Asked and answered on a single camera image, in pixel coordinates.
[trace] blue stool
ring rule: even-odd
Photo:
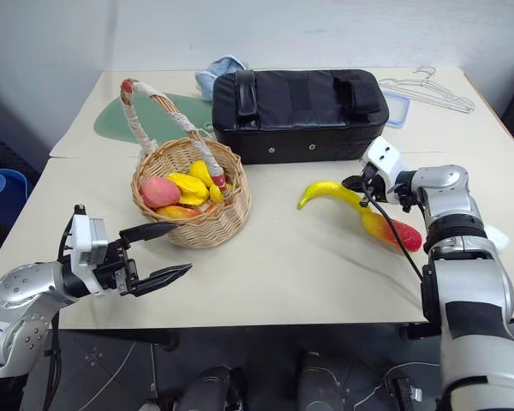
[[[33,186],[19,171],[0,169],[0,224],[13,227]]]

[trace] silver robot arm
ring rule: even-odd
[[[375,200],[419,206],[427,226],[421,284],[425,317],[441,327],[443,398],[439,409],[514,410],[514,292],[488,240],[468,172],[457,165],[408,170],[382,137],[362,157],[360,176],[344,181]]]
[[[121,231],[120,239],[108,243],[103,220],[89,218],[78,205],[63,235],[58,261],[23,265],[0,279],[0,411],[19,409],[27,375],[61,308],[85,295],[104,295],[113,289],[121,295],[144,295],[192,267],[172,266],[139,280],[135,262],[128,259],[131,242],[150,240],[174,228],[170,223],[144,224]],[[63,256],[63,248],[71,253]]]

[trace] light blue towel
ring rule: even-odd
[[[196,73],[196,82],[202,92],[202,99],[212,101],[213,83],[222,74],[235,73],[238,70],[246,70],[248,65],[234,56],[223,56],[214,61],[205,70]]]

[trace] wrapped basket handle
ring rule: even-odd
[[[120,101],[122,102],[123,113],[128,120],[129,129],[141,145],[141,159],[158,150],[158,143],[156,140],[150,140],[145,130],[140,125],[137,113],[135,113],[134,92],[138,92],[154,100],[154,102],[170,115],[171,119],[187,133],[194,148],[206,162],[207,170],[213,182],[219,187],[221,192],[226,194],[228,188],[224,178],[223,167],[219,165],[213,156],[203,137],[200,135],[198,128],[177,109],[165,94],[141,81],[126,79],[122,82],[120,87]]]

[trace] clothes hanger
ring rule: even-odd
[[[398,80],[389,77],[379,80],[379,86],[388,90],[393,90],[405,97],[422,101],[423,103],[437,105],[439,107],[466,114],[474,111],[475,104],[472,100],[456,96],[447,87],[431,80],[431,77],[436,73],[436,69],[434,67],[422,66],[416,69],[413,73],[424,73],[425,78]]]

